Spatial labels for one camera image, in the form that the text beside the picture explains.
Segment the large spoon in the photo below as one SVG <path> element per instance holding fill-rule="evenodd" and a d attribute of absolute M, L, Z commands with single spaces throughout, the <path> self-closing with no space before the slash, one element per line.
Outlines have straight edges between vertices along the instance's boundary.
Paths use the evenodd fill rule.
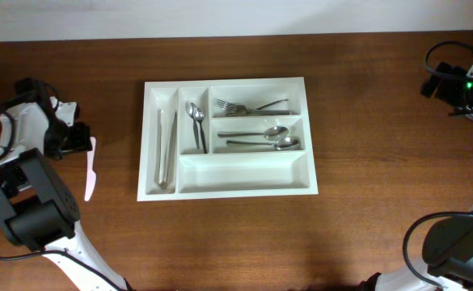
<path fill-rule="evenodd" d="M 228 146 L 270 146 L 276 151 L 298 150 L 301 148 L 301 142 L 296 137 L 284 137 L 274 142 L 250 142 L 250 141 L 232 141 L 226 142 Z"/>
<path fill-rule="evenodd" d="M 268 141 L 277 141 L 289 134 L 289 129 L 284 126 L 273 126 L 263 132 L 217 132 L 218 137 L 251 137 L 260 136 Z"/>

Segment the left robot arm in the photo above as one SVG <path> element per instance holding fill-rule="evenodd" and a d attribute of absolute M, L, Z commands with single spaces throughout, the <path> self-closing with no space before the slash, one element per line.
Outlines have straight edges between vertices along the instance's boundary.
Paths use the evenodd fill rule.
<path fill-rule="evenodd" d="M 0 105 L 0 230 L 29 252 L 12 261 L 45 257 L 80 290 L 130 290 L 86 236 L 74 195 L 52 160 L 86 154 L 84 198 L 95 190 L 96 139 L 79 121 L 80 107 L 61 101 L 45 81 L 24 78 L 15 97 Z"/>

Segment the fork black handle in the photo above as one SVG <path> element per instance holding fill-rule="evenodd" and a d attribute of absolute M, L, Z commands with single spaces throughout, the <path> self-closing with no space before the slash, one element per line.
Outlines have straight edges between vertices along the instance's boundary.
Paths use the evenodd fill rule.
<path fill-rule="evenodd" d="M 260 106 L 260 107 L 258 107 L 258 108 L 251 108 L 251 109 L 262 110 L 262 109 L 271 107 L 271 106 L 273 106 L 273 105 L 277 105 L 277 104 L 279 104 L 279 103 L 284 103 L 284 102 L 286 102 L 286 101 L 288 101 L 288 99 L 279 99 L 279 100 L 273 101 L 273 102 L 271 102 L 271 103 L 266 103 L 265 105 L 262 105 L 262 106 Z"/>

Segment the metal tweezers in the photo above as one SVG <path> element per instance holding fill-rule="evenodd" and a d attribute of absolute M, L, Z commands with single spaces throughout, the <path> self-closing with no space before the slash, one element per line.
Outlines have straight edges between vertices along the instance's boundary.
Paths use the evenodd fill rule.
<path fill-rule="evenodd" d="M 161 189 L 168 185 L 169 168 L 171 163 L 171 152 L 175 145 L 175 132 L 177 123 L 177 111 L 174 111 L 171 121 L 170 131 L 165 137 L 163 123 L 163 111 L 158 110 L 158 133 L 159 133 L 159 163 L 158 163 L 158 179 L 157 184 Z"/>

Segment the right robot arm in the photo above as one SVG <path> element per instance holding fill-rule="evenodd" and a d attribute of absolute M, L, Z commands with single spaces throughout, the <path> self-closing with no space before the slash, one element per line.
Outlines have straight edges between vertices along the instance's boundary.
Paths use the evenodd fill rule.
<path fill-rule="evenodd" d="M 473 116 L 473 65 L 440 63 L 420 90 L 453 106 L 456 116 Z M 360 290 L 473 290 L 473 205 L 467 212 L 425 215 L 407 230 L 402 244 L 404 267 L 376 273 Z"/>

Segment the small teaspoon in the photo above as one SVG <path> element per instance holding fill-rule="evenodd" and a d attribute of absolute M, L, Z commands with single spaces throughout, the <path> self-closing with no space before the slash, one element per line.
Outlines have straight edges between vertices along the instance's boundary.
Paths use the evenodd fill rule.
<path fill-rule="evenodd" d="M 186 105 L 187 114 L 192 119 L 192 130 L 193 130 L 193 135 L 194 135 L 196 148 L 200 149 L 198 125 L 196 123 L 196 118 L 195 118 L 195 109 L 196 109 L 196 105 L 194 103 L 188 103 Z"/>
<path fill-rule="evenodd" d="M 205 119 L 205 115 L 199 107 L 196 107 L 195 110 L 194 110 L 194 116 L 195 116 L 196 122 L 200 126 L 200 136 L 201 136 L 202 148 L 203 148 L 204 153 L 206 154 L 208 152 L 208 150 L 207 150 L 206 141 L 205 141 L 205 132 L 204 132 L 204 129 L 202 127 L 202 122 Z"/>

